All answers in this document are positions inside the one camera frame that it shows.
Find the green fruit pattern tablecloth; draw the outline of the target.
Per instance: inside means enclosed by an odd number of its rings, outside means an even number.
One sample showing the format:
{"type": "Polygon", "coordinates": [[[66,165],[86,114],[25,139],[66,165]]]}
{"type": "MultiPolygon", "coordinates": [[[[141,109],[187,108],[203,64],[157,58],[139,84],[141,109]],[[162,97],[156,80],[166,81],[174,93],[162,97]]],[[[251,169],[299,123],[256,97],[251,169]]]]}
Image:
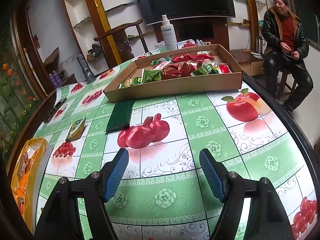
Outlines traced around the green fruit pattern tablecloth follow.
{"type": "MultiPolygon", "coordinates": [[[[109,77],[80,89],[57,90],[67,98],[58,116],[36,132],[53,147],[44,163],[37,192],[35,225],[56,182],[85,178],[111,161],[119,150],[118,133],[107,134],[113,103],[103,89],[126,68],[116,66],[109,77]],[[86,118],[81,138],[66,141],[71,123],[86,118]]],[[[273,113],[258,115],[254,127],[227,115],[223,94],[171,95],[135,102],[130,123],[142,125],[156,114],[169,134],[145,148],[129,149],[129,163],[107,211],[121,239],[208,239],[222,204],[213,196],[200,168],[199,152],[207,148],[230,171],[272,181],[297,239],[311,239],[319,223],[315,210],[302,218],[300,207],[316,200],[311,174],[285,126],[273,113]]]]}

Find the dark green snack packet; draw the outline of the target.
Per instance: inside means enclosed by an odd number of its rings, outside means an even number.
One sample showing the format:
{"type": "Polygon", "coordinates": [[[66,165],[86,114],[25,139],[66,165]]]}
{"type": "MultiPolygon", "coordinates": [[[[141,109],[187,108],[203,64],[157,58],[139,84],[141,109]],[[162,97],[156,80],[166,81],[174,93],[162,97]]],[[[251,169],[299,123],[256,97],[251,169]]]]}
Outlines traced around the dark green snack packet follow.
{"type": "Polygon", "coordinates": [[[134,103],[135,100],[116,102],[106,127],[106,133],[129,128],[134,103]]]}

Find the yellow rimmed white tray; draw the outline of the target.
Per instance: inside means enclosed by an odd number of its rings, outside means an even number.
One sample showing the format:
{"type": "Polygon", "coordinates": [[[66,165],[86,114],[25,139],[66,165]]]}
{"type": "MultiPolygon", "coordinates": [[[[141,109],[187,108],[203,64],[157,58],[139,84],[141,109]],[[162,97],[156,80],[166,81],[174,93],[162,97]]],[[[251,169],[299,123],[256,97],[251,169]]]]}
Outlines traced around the yellow rimmed white tray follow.
{"type": "Polygon", "coordinates": [[[53,147],[45,138],[32,138],[23,146],[11,179],[11,191],[27,228],[35,230],[37,190],[40,189],[48,160],[53,147]]]}

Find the black smartphone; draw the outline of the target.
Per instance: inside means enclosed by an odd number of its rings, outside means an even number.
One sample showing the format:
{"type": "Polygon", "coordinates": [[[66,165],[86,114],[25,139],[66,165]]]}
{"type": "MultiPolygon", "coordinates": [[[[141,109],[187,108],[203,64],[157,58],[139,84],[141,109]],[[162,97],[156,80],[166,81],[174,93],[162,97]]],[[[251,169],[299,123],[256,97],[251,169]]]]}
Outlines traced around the black smartphone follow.
{"type": "Polygon", "coordinates": [[[60,107],[67,101],[67,98],[63,98],[60,99],[57,104],[53,107],[53,109],[49,112],[49,114],[47,115],[47,117],[45,117],[44,119],[44,123],[48,123],[50,122],[50,120],[52,120],[52,118],[54,117],[54,115],[57,113],[57,111],[60,109],[60,107]]]}

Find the brown cardboard snack tray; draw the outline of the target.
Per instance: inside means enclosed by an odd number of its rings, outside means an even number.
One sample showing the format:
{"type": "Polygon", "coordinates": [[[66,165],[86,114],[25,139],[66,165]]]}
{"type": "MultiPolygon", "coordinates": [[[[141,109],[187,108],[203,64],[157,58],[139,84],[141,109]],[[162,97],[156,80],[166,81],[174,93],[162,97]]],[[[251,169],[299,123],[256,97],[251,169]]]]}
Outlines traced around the brown cardboard snack tray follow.
{"type": "Polygon", "coordinates": [[[196,46],[172,50],[131,62],[107,85],[104,89],[104,94],[110,102],[120,102],[171,94],[207,92],[212,90],[235,90],[241,88],[242,78],[243,71],[240,65],[223,46],[220,44],[196,46]],[[120,86],[127,80],[142,77],[143,72],[147,70],[153,70],[153,66],[151,65],[153,60],[158,60],[165,56],[169,56],[172,59],[186,54],[195,56],[199,51],[207,51],[213,56],[215,62],[227,64],[230,72],[226,74],[191,76],[191,67],[197,67],[198,64],[191,64],[188,60],[185,60],[183,64],[179,64],[176,68],[170,66],[170,69],[166,71],[165,79],[124,88],[120,86]]]}

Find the orange packet in tray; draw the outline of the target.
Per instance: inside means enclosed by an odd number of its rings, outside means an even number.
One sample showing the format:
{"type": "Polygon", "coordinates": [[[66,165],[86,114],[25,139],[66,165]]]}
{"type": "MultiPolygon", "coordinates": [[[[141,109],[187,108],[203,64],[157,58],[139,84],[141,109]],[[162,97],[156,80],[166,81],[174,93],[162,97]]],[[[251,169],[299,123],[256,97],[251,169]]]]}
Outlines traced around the orange packet in tray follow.
{"type": "Polygon", "coordinates": [[[21,178],[18,180],[18,183],[15,186],[13,191],[18,210],[22,215],[22,217],[24,217],[24,213],[25,213],[25,194],[26,194],[26,188],[27,188],[29,176],[30,176],[30,171],[28,171],[23,176],[21,176],[21,178]]]}

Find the grey metal flashlight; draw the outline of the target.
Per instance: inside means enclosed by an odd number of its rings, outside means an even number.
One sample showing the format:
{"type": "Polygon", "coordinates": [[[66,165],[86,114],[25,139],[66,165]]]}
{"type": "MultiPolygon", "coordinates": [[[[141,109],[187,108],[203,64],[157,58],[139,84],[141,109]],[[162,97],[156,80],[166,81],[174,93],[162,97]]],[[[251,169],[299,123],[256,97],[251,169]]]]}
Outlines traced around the grey metal flashlight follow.
{"type": "Polygon", "coordinates": [[[85,79],[87,81],[88,84],[92,83],[95,81],[95,75],[93,74],[93,72],[91,71],[85,57],[83,54],[80,54],[79,56],[76,57],[78,63],[80,64],[80,67],[82,69],[82,72],[85,76],[85,79]]]}

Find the green snack packet in box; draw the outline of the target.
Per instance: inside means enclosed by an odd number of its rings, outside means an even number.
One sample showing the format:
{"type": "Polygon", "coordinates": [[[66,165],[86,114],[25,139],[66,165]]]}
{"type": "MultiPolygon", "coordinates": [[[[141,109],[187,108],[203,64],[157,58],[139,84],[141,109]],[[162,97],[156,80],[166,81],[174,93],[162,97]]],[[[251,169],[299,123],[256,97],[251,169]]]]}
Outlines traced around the green snack packet in box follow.
{"type": "Polygon", "coordinates": [[[162,80],[161,70],[145,70],[142,69],[141,83],[157,82],[162,80]]]}

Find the wooden stool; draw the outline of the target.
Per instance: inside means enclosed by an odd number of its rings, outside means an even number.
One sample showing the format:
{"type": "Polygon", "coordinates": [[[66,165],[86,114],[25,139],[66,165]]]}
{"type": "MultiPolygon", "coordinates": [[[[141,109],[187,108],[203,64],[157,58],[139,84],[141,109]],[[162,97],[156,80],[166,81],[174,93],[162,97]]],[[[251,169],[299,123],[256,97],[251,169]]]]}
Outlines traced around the wooden stool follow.
{"type": "Polygon", "coordinates": [[[292,86],[287,83],[287,78],[291,73],[287,69],[283,69],[281,71],[281,80],[280,83],[277,84],[278,90],[276,93],[276,99],[280,100],[282,96],[290,96],[296,90],[297,82],[294,79],[292,86]]]}

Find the purple bottles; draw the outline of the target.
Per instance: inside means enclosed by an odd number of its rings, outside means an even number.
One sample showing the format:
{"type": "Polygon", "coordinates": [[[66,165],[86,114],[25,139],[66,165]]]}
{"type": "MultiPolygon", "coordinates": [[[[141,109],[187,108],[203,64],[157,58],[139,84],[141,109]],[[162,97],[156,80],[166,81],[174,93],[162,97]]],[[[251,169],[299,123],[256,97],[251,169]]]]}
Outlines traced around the purple bottles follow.
{"type": "Polygon", "coordinates": [[[58,88],[62,85],[62,80],[56,71],[53,71],[52,74],[49,74],[49,78],[50,78],[54,88],[58,88]]]}

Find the red snack packets pile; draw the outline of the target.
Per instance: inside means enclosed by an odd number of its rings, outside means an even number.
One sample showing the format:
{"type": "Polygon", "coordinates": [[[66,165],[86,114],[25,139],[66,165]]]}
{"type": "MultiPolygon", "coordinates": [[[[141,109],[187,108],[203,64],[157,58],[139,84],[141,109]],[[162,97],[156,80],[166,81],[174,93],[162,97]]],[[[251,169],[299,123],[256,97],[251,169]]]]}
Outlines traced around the red snack packets pile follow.
{"type": "Polygon", "coordinates": [[[151,66],[153,70],[161,70],[162,80],[232,72],[228,64],[216,61],[209,51],[196,52],[195,55],[181,54],[176,57],[167,55],[153,60],[151,66]]]}

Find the wooden low tv cabinet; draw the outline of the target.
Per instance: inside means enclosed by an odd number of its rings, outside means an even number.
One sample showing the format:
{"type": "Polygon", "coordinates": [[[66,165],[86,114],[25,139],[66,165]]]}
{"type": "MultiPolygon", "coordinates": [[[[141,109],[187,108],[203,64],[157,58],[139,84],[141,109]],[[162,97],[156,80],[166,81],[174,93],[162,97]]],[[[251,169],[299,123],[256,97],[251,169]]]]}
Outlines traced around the wooden low tv cabinet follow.
{"type": "Polygon", "coordinates": [[[247,53],[238,50],[230,50],[229,52],[246,74],[250,76],[263,74],[263,59],[255,57],[251,52],[247,53]]]}

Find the dark wooden chair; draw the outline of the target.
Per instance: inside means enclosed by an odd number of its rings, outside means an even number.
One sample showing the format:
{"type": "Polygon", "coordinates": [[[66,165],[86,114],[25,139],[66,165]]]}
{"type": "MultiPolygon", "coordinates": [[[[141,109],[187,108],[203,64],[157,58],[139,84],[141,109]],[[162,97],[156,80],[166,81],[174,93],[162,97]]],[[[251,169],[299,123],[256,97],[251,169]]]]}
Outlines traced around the dark wooden chair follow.
{"type": "Polygon", "coordinates": [[[136,27],[138,31],[138,37],[142,43],[143,49],[146,53],[149,52],[145,38],[143,36],[140,24],[143,23],[143,19],[139,19],[135,22],[124,23],[115,28],[106,31],[100,37],[95,37],[94,41],[99,42],[106,63],[109,68],[113,68],[117,64],[121,64],[127,60],[133,59],[133,54],[129,38],[125,32],[130,27],[136,27]]]}

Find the white spray bottle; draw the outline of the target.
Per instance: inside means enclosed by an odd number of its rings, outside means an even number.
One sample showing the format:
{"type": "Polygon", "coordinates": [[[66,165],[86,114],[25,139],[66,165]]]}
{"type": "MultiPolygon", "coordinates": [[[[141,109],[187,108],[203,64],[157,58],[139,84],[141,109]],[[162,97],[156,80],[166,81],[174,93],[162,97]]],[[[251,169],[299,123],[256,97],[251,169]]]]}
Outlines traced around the white spray bottle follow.
{"type": "Polygon", "coordinates": [[[170,23],[166,15],[162,15],[161,32],[167,51],[177,49],[177,39],[174,26],[170,23]]]}

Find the man in black jacket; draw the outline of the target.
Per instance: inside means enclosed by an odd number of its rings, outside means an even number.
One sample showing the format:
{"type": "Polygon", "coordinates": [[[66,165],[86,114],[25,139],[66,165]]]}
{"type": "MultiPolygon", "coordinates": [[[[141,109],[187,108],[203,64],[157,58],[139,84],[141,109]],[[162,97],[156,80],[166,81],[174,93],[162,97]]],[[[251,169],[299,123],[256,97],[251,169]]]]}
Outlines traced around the man in black jacket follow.
{"type": "Polygon", "coordinates": [[[309,44],[300,18],[289,10],[288,0],[273,0],[273,3],[274,6],[264,14],[261,31],[267,43],[263,55],[265,87],[276,96],[278,73],[284,69],[291,73],[297,87],[283,103],[291,114],[313,89],[312,78],[304,63],[309,44]]]}

